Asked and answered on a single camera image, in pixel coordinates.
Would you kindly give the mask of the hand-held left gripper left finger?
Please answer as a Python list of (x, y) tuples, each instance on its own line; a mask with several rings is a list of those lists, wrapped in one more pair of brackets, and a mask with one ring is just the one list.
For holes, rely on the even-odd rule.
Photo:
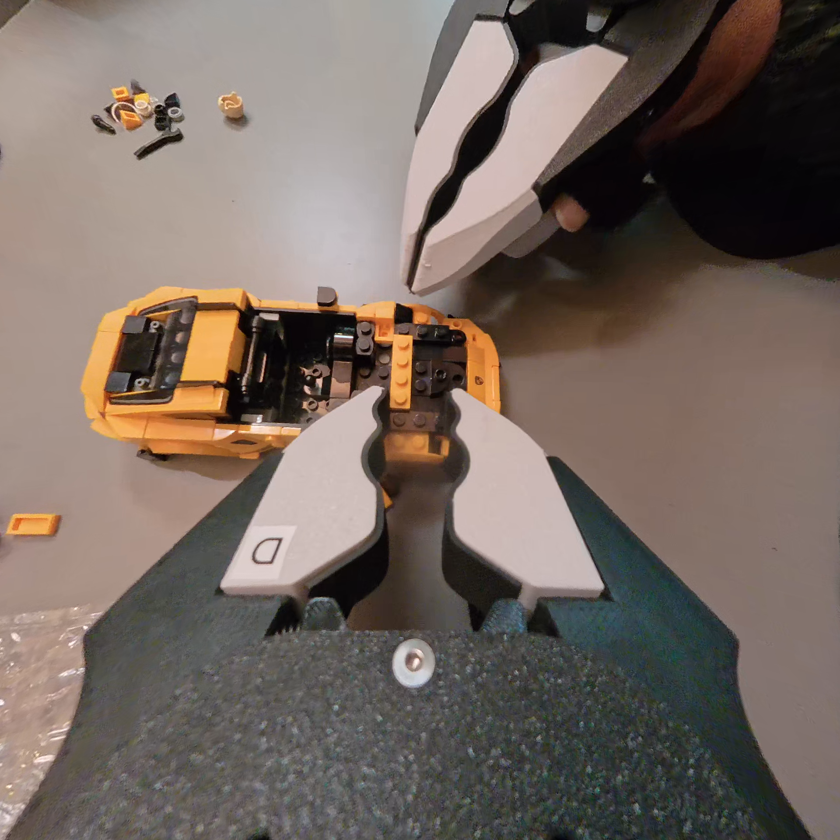
[(385, 525), (370, 465), (384, 396), (378, 385), (362, 391), (288, 445), (220, 582), (223, 593), (306, 601), (373, 550)]

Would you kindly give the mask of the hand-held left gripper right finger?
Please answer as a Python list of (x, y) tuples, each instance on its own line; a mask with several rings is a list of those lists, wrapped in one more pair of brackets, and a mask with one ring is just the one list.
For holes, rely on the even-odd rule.
[(528, 613), (545, 599), (599, 600), (605, 583), (543, 448), (465, 391), (450, 404), (449, 587), (475, 613), (504, 599)]

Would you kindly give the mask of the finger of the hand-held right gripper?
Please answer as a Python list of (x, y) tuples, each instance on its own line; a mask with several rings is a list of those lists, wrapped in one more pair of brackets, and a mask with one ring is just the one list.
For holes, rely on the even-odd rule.
[(415, 120), (404, 195), (400, 277), (411, 292), (441, 281), (421, 279), (422, 252), (437, 212), (448, 211), (445, 184), (455, 178), (467, 132), (501, 94), (519, 50), (506, 24), (510, 2), (453, 2), (438, 34)]
[(513, 95), (500, 138), (427, 231), (410, 289), (423, 296), (461, 280), (536, 225), (536, 182), (627, 63), (600, 45), (538, 63)]

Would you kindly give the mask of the yellow lego car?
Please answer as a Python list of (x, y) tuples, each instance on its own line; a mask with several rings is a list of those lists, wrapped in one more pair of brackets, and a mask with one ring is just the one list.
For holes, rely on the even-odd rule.
[(80, 390), (91, 428), (146, 458), (259, 459), (372, 387), (389, 413), (386, 458), (439, 464), (447, 393), (500, 411), (497, 348), (423, 304), (161, 287), (102, 318)]

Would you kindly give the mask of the pile of small lego pieces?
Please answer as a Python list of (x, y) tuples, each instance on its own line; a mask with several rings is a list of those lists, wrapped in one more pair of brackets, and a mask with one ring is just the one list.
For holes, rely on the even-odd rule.
[(111, 88), (110, 92), (111, 101), (102, 113), (93, 113), (89, 121), (98, 133), (112, 137), (120, 130), (131, 133), (150, 125), (154, 135), (133, 152), (137, 161), (145, 161), (154, 153), (183, 142), (185, 112), (178, 93), (158, 98), (135, 79), (128, 86)]

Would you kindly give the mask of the person's right hand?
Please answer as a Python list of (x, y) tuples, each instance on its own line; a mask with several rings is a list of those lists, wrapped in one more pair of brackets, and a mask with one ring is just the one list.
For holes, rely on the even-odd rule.
[(646, 182), (648, 142), (606, 141), (567, 165), (538, 189), (542, 210), (569, 234), (611, 230), (632, 219), (655, 192)]

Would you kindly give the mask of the person's dark clothing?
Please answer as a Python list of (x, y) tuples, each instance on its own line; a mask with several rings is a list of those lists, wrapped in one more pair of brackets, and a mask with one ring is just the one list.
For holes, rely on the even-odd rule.
[(838, 245), (838, 2), (782, 2), (771, 52), (744, 93), (647, 155), (688, 225), (733, 256)]

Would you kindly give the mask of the clear plastic bag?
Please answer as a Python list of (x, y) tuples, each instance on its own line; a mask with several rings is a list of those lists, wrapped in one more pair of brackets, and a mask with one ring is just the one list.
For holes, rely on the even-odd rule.
[(1, 617), (1, 838), (56, 759), (85, 674), (90, 605)]

